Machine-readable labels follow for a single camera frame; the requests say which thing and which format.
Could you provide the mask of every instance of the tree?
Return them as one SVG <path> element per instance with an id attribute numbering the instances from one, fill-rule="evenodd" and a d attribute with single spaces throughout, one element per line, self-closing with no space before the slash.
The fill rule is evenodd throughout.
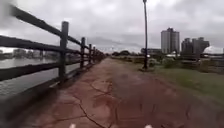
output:
<path id="1" fill-rule="evenodd" d="M 110 56 L 110 54 L 109 54 L 109 53 L 105 53 L 105 55 L 106 55 L 106 56 Z"/>
<path id="2" fill-rule="evenodd" d="M 127 56 L 127 55 L 130 55 L 130 52 L 127 50 L 123 50 L 120 52 L 120 55 Z"/>
<path id="3" fill-rule="evenodd" d="M 112 55 L 113 55 L 113 56 L 119 56 L 120 53 L 118 53 L 118 52 L 113 52 Z"/>

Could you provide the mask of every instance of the walkway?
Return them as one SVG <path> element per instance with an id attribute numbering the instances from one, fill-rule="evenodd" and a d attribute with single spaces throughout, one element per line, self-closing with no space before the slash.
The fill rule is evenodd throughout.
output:
<path id="1" fill-rule="evenodd" d="M 22 128 L 224 128 L 224 111 L 150 73 L 106 59 Z"/>

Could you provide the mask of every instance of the sky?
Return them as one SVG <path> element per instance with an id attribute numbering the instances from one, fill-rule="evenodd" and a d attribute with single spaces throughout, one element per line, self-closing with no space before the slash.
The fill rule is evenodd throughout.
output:
<path id="1" fill-rule="evenodd" d="M 144 47 L 142 0 L 14 0 L 12 3 L 58 29 L 62 21 L 68 21 L 69 35 L 78 40 L 86 37 L 87 43 L 102 51 L 140 52 Z M 173 27 L 180 32 L 181 41 L 205 37 L 212 46 L 208 51 L 222 52 L 223 4 L 223 0 L 148 0 L 149 47 L 160 48 L 161 31 Z M 1 35 L 59 45 L 58 37 L 15 18 L 6 18 L 1 8 Z M 72 43 L 68 47 L 79 48 Z"/>

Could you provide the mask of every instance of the cloud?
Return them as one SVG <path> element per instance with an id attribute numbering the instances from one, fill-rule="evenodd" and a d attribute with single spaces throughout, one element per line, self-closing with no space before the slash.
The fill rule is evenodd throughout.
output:
<path id="1" fill-rule="evenodd" d="M 150 0 L 148 7 L 149 47 L 160 47 L 160 32 L 168 27 L 185 37 L 205 37 L 214 47 L 224 47 L 222 0 Z M 17 0 L 15 4 L 60 29 L 69 21 L 69 34 L 100 49 L 128 49 L 144 46 L 144 13 L 141 0 Z M 32 25 L 10 19 L 0 33 L 58 45 L 59 38 Z"/>
<path id="2" fill-rule="evenodd" d="M 8 26 L 7 22 L 10 18 L 10 7 L 9 3 L 12 0 L 0 0 L 0 28 Z"/>
<path id="3" fill-rule="evenodd" d="M 204 53 L 223 53 L 224 49 L 223 48 L 217 48 L 214 46 L 210 46 L 205 49 Z"/>

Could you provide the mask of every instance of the lamp post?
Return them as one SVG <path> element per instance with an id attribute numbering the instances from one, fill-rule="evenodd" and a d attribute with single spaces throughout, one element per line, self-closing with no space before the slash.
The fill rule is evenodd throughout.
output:
<path id="1" fill-rule="evenodd" d="M 147 0 L 143 0 L 144 3 L 144 13 L 145 13 L 145 60 L 143 69 L 148 69 L 148 24 L 147 24 L 147 10 L 146 10 Z"/>

